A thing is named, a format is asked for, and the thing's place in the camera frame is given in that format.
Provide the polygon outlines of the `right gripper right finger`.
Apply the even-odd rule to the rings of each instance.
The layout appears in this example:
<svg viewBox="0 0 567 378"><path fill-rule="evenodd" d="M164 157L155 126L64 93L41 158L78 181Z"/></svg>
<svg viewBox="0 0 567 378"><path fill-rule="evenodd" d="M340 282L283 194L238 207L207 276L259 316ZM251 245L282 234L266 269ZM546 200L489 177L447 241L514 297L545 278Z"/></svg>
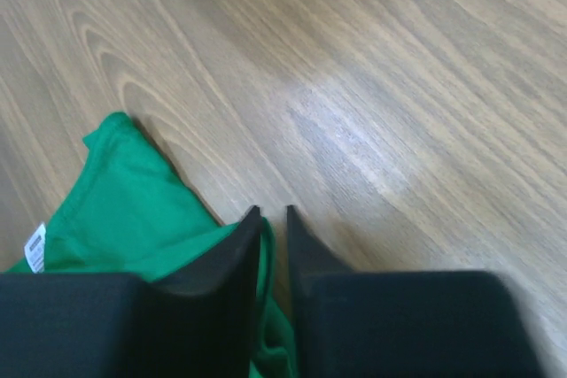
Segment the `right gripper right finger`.
<svg viewBox="0 0 567 378"><path fill-rule="evenodd" d="M503 280L480 270L363 273L286 209L303 377L543 377Z"/></svg>

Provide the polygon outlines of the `green t-shirt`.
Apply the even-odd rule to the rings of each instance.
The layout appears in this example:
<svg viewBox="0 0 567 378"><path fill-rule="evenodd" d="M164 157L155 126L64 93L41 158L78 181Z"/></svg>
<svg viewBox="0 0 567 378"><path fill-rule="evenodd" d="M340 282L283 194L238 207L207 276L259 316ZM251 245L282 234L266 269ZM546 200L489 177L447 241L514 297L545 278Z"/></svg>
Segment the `green t-shirt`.
<svg viewBox="0 0 567 378"><path fill-rule="evenodd" d="M211 250L243 219L218 223L125 113L109 115L84 142L89 155L77 182L27 240L23 259L2 275L133 274L156 282ZM275 237L261 217L245 377L294 377L293 330L272 294Z"/></svg>

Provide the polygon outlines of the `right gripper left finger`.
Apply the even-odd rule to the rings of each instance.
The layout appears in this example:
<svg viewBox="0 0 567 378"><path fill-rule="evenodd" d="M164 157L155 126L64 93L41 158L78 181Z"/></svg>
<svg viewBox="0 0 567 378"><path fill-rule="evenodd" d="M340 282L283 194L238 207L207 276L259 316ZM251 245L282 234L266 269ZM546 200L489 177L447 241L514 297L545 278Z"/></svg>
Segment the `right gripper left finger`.
<svg viewBox="0 0 567 378"><path fill-rule="evenodd" d="M156 282L133 274L3 274L4 377L245 377L262 217Z"/></svg>

